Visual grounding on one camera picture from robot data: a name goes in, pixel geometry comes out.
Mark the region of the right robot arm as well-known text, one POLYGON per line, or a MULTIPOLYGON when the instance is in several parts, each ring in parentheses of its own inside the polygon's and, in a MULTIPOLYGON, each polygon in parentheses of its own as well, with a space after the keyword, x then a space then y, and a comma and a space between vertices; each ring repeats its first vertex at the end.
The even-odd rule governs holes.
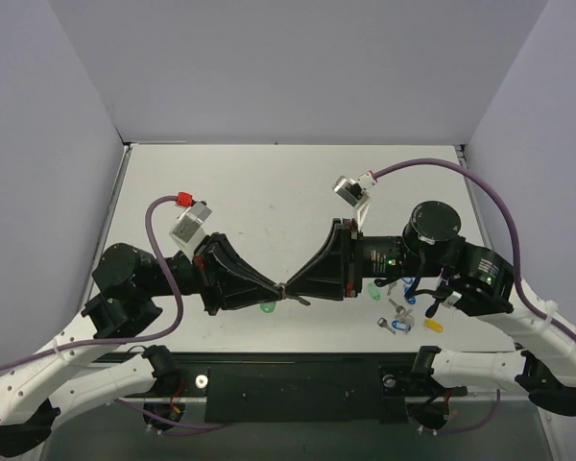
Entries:
POLYGON ((383 287, 413 283, 407 298, 432 298, 426 318, 454 308, 513 338, 512 352, 455 352, 422 346, 409 371, 412 386, 469 386, 527 395, 551 413, 576 417, 576 330, 554 304, 533 312, 533 297, 515 280, 502 256, 467 242, 458 213, 441 202, 414 208, 400 235, 366 236, 355 221, 336 218, 321 248, 284 285, 288 298, 341 301, 355 298, 363 282, 383 287))

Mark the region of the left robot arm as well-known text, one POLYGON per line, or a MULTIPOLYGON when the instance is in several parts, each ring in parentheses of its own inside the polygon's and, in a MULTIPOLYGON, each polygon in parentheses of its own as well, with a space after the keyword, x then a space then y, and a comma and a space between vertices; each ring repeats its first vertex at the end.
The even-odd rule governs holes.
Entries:
POLYGON ((200 296, 210 314, 282 297, 221 233, 204 237, 192 256, 115 244, 92 277, 99 294, 51 342, 0 366, 1 456, 36 448, 68 419, 103 403, 181 391, 180 367, 158 341, 181 323, 184 297, 200 296))

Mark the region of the metal keyring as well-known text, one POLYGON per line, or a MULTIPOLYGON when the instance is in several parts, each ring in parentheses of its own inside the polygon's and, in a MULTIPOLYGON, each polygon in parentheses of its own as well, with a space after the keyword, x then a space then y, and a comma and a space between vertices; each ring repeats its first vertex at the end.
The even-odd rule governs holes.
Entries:
POLYGON ((279 283, 277 286, 277 291, 280 295, 280 298, 282 300, 287 300, 288 299, 288 294, 286 292, 286 285, 284 283, 279 283))

